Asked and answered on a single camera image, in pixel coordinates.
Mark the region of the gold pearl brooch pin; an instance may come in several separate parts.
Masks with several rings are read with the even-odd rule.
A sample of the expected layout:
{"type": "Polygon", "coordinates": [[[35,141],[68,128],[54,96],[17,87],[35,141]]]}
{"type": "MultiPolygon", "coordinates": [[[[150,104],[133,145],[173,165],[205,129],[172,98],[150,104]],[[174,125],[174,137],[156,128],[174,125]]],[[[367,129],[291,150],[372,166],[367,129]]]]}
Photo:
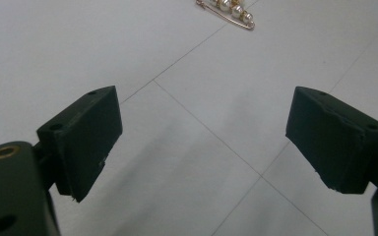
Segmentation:
{"type": "Polygon", "coordinates": [[[245,30],[253,30],[253,15],[245,9],[245,0],[195,0],[204,10],[245,30]]]}

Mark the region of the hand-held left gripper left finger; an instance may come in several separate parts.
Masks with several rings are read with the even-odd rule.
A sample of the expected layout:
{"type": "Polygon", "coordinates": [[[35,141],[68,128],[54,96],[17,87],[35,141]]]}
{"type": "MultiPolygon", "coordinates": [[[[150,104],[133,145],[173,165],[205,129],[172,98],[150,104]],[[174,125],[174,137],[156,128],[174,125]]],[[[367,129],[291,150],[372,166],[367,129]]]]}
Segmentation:
{"type": "Polygon", "coordinates": [[[44,186],[82,201],[122,131],[116,87],[84,94],[37,130],[44,186]]]}

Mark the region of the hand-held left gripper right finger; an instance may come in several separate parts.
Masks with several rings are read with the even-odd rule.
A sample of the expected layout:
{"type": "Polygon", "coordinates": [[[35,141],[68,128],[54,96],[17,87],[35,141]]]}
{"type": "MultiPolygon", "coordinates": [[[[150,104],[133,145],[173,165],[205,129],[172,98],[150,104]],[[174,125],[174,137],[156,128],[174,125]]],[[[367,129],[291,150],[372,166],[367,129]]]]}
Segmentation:
{"type": "Polygon", "coordinates": [[[319,174],[343,194],[378,187],[378,121],[335,97],[297,87],[285,135],[319,174]]]}

